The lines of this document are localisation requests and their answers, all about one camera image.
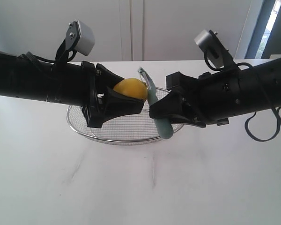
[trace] table surface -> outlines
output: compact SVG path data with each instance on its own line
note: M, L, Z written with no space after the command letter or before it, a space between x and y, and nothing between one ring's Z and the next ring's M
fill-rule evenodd
M204 61L103 64L126 78L142 66L159 87L176 71L208 71ZM281 224L281 133L255 142L244 130L249 115L114 146L75 133L67 108L0 97L0 225ZM263 111L251 130L266 138L275 124Z

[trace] mesh strainer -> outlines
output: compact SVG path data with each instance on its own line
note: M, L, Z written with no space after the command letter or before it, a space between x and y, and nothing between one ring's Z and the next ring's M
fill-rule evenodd
M156 88L158 99L169 92ZM101 129L87 127L79 106L71 105L67 110L67 122L77 133L97 142L116 145L137 145L161 140L155 127L154 120L149 116L149 105L145 102L140 114L127 115L105 122ZM177 132L183 125L172 125Z

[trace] lemon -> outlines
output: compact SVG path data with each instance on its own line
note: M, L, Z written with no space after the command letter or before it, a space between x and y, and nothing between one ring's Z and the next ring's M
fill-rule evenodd
M142 100L146 100L148 96L145 83L136 78L122 80L114 86L113 90L122 95Z

